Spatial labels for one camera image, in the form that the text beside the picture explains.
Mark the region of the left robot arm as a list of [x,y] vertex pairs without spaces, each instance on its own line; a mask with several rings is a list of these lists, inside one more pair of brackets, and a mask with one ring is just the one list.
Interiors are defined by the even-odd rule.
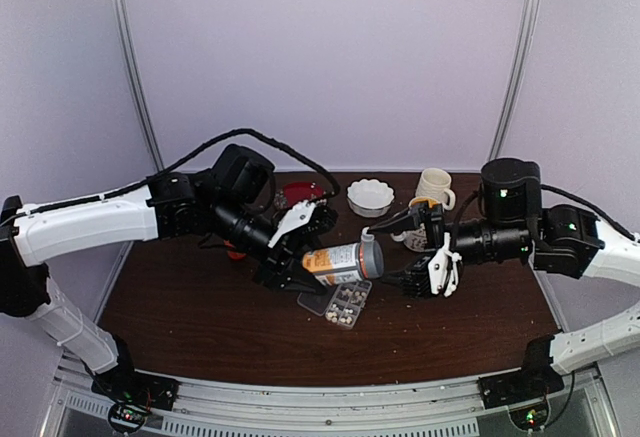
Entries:
[[318,247],[337,213],[320,197],[293,205],[272,223],[251,206],[274,180],[268,159],[230,144],[209,169],[167,170],[128,190],[41,206],[12,196],[1,212],[1,311],[36,322],[81,359],[102,392],[131,402],[147,384],[126,343],[85,322],[50,277],[47,260],[126,241],[215,235],[258,262],[255,279],[265,287],[321,294],[302,256]]

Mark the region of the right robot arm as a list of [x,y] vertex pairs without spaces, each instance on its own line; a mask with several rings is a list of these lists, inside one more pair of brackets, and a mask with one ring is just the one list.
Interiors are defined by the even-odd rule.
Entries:
[[418,228],[426,232],[425,250],[382,278],[410,297],[450,296],[463,268],[510,260],[575,280],[639,284],[639,236],[585,199],[543,184],[533,161],[486,163],[451,222],[442,205],[419,203],[371,231],[397,236]]

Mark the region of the orange pill bottle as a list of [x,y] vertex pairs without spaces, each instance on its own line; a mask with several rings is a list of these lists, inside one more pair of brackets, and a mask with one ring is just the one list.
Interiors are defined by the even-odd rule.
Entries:
[[231,260],[239,261],[243,260],[246,257],[246,254],[243,252],[239,252],[237,248],[228,241],[224,242],[226,253]]

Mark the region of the amber bottle grey cap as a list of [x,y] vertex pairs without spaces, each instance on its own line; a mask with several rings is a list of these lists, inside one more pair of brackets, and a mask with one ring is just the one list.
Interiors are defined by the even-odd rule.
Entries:
[[375,240],[307,252],[302,265],[324,286],[372,280],[384,274],[382,249]]

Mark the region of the white pill bottle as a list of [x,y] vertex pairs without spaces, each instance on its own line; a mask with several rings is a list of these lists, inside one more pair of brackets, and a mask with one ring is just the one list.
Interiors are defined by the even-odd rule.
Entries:
[[375,236],[369,232],[368,227],[364,227],[361,231],[361,241],[362,242],[373,242],[375,240]]

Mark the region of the clear plastic pill organizer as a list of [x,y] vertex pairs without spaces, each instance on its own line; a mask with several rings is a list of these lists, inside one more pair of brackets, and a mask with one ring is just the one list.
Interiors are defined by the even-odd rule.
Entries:
[[352,329],[366,305],[372,286],[369,281],[344,283],[331,287],[324,295],[300,293],[297,303],[329,323]]

